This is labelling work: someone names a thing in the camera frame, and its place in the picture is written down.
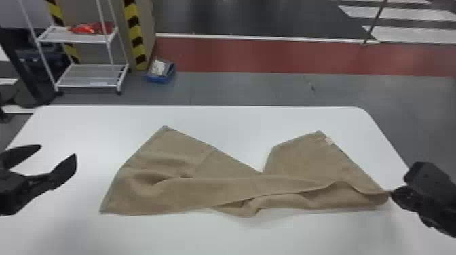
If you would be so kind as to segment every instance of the hazard stripe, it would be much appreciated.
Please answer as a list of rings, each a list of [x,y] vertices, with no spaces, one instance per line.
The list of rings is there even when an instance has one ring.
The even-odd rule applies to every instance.
[[[58,7],[55,0],[45,1],[47,3],[47,8],[49,9],[49,13],[51,14],[54,23],[57,26],[64,26],[62,10],[60,9],[60,7]],[[74,48],[72,43],[65,43],[64,51],[75,64],[79,64],[81,62],[79,60],[79,54],[77,53],[77,50]]]
[[[125,14],[125,21],[128,24],[128,37],[136,61],[136,68],[138,70],[145,70],[147,67],[147,57],[139,22],[138,7],[135,0],[123,0],[123,12]]]

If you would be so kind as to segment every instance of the red wall stripe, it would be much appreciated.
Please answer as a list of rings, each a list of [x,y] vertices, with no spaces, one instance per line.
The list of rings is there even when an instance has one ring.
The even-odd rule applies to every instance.
[[[179,71],[455,76],[456,45],[158,38]]]

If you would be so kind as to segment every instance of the blue box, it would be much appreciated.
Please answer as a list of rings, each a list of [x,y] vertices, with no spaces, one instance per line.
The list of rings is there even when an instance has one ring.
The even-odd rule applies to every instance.
[[[149,72],[147,72],[145,74],[145,77],[146,77],[146,81],[149,81],[149,82],[159,83],[159,84],[168,84],[170,82],[172,76],[175,73],[176,73],[176,65],[174,63],[172,63],[166,76],[151,75],[151,74],[149,74]]]

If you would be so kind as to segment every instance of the red object on shelf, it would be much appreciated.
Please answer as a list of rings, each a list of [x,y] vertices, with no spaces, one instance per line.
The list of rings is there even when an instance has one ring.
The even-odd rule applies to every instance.
[[[111,34],[113,32],[112,22],[106,21],[104,22],[104,26],[106,28],[106,34]],[[68,30],[77,34],[103,34],[103,26],[101,25],[101,22],[79,24],[69,27]]]

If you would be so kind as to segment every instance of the towel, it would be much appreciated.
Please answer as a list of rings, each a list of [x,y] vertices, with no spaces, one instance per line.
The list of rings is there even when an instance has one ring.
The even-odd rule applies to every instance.
[[[388,197],[321,131],[273,147],[258,172],[164,126],[121,166],[100,212],[148,215],[213,208],[249,217],[266,208],[373,207]]]

